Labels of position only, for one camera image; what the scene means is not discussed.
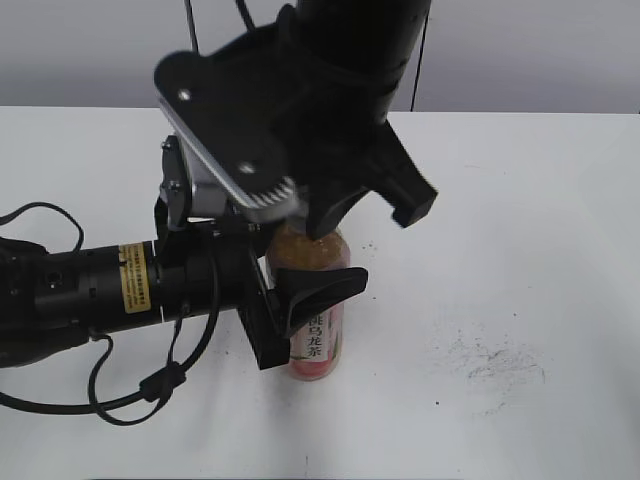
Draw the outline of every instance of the black cable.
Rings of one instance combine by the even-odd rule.
[[[64,215],[71,223],[73,223],[79,232],[79,238],[74,247],[71,254],[77,254],[82,248],[82,243],[84,242],[84,231],[80,224],[64,209],[58,207],[57,205],[53,205],[46,202],[33,202],[27,205],[20,207],[14,212],[1,216],[0,217],[0,226],[6,225],[11,221],[15,220],[22,213],[36,207],[43,207],[54,210],[62,215]],[[55,404],[46,404],[46,403],[37,403],[30,402],[27,400],[18,399],[12,397],[10,395],[4,394],[0,392],[0,405],[12,408],[14,410],[19,410],[27,413],[37,413],[43,415],[87,415],[87,414],[97,414],[103,420],[118,426],[130,426],[137,425],[139,423],[148,420],[153,415],[155,415],[162,407],[164,407],[169,399],[171,398],[171,394],[173,389],[182,384],[186,379],[186,372],[198,361],[198,359],[202,356],[204,351],[206,350],[207,345],[211,341],[213,336],[213,332],[215,330],[218,314],[220,312],[220,284],[218,282],[218,266],[215,259],[215,253],[213,252],[213,248],[208,239],[205,239],[205,244],[209,251],[209,260],[211,263],[211,275],[213,281],[213,292],[212,292],[212,300],[211,300],[211,310],[209,312],[209,317],[207,319],[207,324],[205,325],[205,329],[200,337],[200,341],[194,348],[193,352],[189,357],[180,365],[173,360],[173,352],[175,348],[175,344],[182,330],[182,321],[184,316],[188,313],[188,306],[183,307],[181,310],[180,317],[176,321],[174,327],[174,334],[171,340],[171,345],[169,347],[169,352],[167,354],[167,364],[160,371],[156,372],[154,375],[148,377],[143,380],[140,384],[140,390],[131,395],[127,395],[126,397],[121,397],[115,400],[111,400],[108,402],[99,402],[96,395],[96,381],[97,376],[104,365],[105,361],[111,355],[113,351],[113,339],[104,334],[97,334],[93,336],[94,340],[106,340],[108,342],[107,351],[100,357],[96,365],[93,367],[91,374],[89,376],[89,384],[87,387],[87,393],[89,396],[89,404],[88,405],[55,405]],[[160,384],[160,392],[156,395],[155,388],[158,383],[158,379],[162,380]],[[149,401],[153,401],[153,399],[157,399],[156,406],[154,409],[144,417],[131,420],[131,421],[123,421],[119,420],[106,412],[109,410],[115,410],[118,408],[126,407],[132,405],[142,399],[146,399]]]
[[[211,266],[211,282],[213,284],[213,294],[211,298],[211,310],[209,311],[209,318],[207,318],[207,324],[204,327],[204,331],[202,332],[202,336],[200,337],[200,341],[193,349],[193,352],[189,357],[182,363],[182,367],[186,370],[189,370],[193,365],[200,359],[202,354],[209,345],[211,341],[211,337],[213,337],[213,332],[216,328],[216,324],[218,323],[218,315],[220,314],[220,282],[218,281],[218,263],[215,258],[215,253],[213,252],[213,247],[210,241],[207,241],[205,238],[205,245],[209,251],[209,262]]]
[[[236,0],[236,6],[238,7],[238,12],[240,12],[240,16],[242,17],[242,21],[244,25],[247,27],[249,32],[252,32],[256,29],[256,24],[253,23],[253,19],[251,18],[251,13],[249,13],[249,9],[247,8],[247,4],[244,0]]]
[[[171,342],[172,346],[175,343],[176,338],[177,338],[177,335],[174,333],[174,336]],[[111,425],[116,425],[118,427],[130,427],[133,425],[138,425],[146,420],[149,420],[156,413],[158,413],[162,409],[162,407],[164,407],[167,404],[167,402],[171,398],[171,394],[173,393],[173,385],[171,385],[168,375],[165,375],[165,378],[162,382],[162,393],[160,395],[160,398],[158,399],[158,402],[156,403],[156,406],[153,408],[153,410],[151,410],[151,412],[149,412],[145,416],[137,418],[135,420],[120,420],[119,418],[115,418],[114,416],[109,415],[107,413],[107,411],[103,408],[102,404],[98,401],[98,397],[96,394],[96,381],[98,380],[98,373],[100,372],[102,365],[104,365],[104,362],[107,361],[107,358],[109,358],[109,355],[111,355],[111,352],[113,351],[113,339],[109,335],[105,335],[105,334],[95,335],[93,339],[96,341],[106,340],[109,343],[106,352],[102,354],[102,357],[100,357],[98,362],[95,364],[95,366],[91,370],[91,375],[89,375],[89,384],[87,386],[87,394],[89,396],[89,404],[93,407],[95,414],[98,415],[100,418],[102,418],[105,422],[110,423]]]
[[[127,407],[142,400],[140,392],[117,398],[110,402],[102,402],[105,410],[115,410],[116,408]],[[27,413],[38,413],[40,415],[90,415],[95,413],[91,405],[53,405],[49,403],[35,403],[27,400],[12,397],[5,393],[0,393],[0,405],[20,410]]]
[[[413,95],[411,96],[411,111],[413,112],[416,106],[416,94],[418,93],[418,85],[420,82],[420,73],[422,72],[422,56],[424,55],[424,44],[427,38],[427,23],[429,23],[429,12],[424,19],[424,27],[422,27],[422,43],[420,44],[420,55],[418,56],[418,69],[416,70],[416,78],[413,82]]]
[[[193,8],[191,8],[191,0],[184,0],[184,8],[187,11],[187,26],[189,27],[191,48],[194,52],[200,54],[200,48],[198,47],[198,37],[196,35],[196,22],[193,19]]]
[[[3,225],[7,225],[13,222],[16,218],[22,215],[24,212],[31,210],[33,208],[48,208],[49,210],[53,210],[58,212],[60,215],[64,216],[67,220],[69,220],[77,229],[78,229],[78,240],[76,245],[73,247],[73,250],[70,252],[71,255],[76,255],[80,249],[82,248],[82,244],[84,243],[84,230],[80,224],[76,221],[75,218],[71,216],[69,212],[67,212],[64,208],[61,208],[53,203],[49,202],[31,202],[23,205],[22,207],[14,210],[13,212],[0,216],[0,227]]]

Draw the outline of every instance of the white table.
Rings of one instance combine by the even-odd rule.
[[[228,312],[146,424],[0,409],[2,477],[639,478],[640,117],[391,121],[441,195],[405,231],[375,195],[343,222],[371,280],[348,304],[330,377],[259,373]],[[169,132],[155,110],[1,108],[1,209],[59,203],[89,247],[151,239]],[[75,242],[46,211],[1,234]],[[203,323],[188,322],[180,358]],[[100,396],[135,390],[171,332],[116,335]],[[104,348],[1,371],[0,390],[84,403]]]

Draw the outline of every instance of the bolt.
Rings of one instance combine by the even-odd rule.
[[[240,170],[245,175],[252,175],[256,173],[256,167],[254,167],[253,164],[249,162],[242,162],[240,165],[238,165],[238,170]]]
[[[169,181],[169,191],[171,191],[171,192],[179,192],[181,188],[182,188],[182,185],[180,185],[180,182],[178,182],[176,180],[170,180]]]
[[[178,98],[183,102],[188,102],[189,100],[191,100],[191,92],[186,88],[181,88],[180,90],[178,90]]]

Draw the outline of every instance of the black pole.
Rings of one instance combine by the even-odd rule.
[[[400,79],[431,0],[298,0],[302,41],[316,55],[364,74]]]

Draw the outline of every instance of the gray wall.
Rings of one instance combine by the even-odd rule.
[[[433,0],[418,109],[640,111],[640,0]]]
[[[258,24],[284,3],[248,0]],[[193,8],[204,52],[244,30],[233,0]],[[640,110],[640,0],[433,0],[430,17],[418,110]],[[186,48],[182,0],[0,0],[0,105],[153,106],[155,64]],[[394,109],[416,67],[417,50]]]
[[[247,3],[263,24],[287,2]],[[192,4],[203,53],[245,31],[233,0]],[[0,0],[0,105],[155,106],[156,63],[189,48],[182,0]],[[396,110],[410,105],[417,64]]]

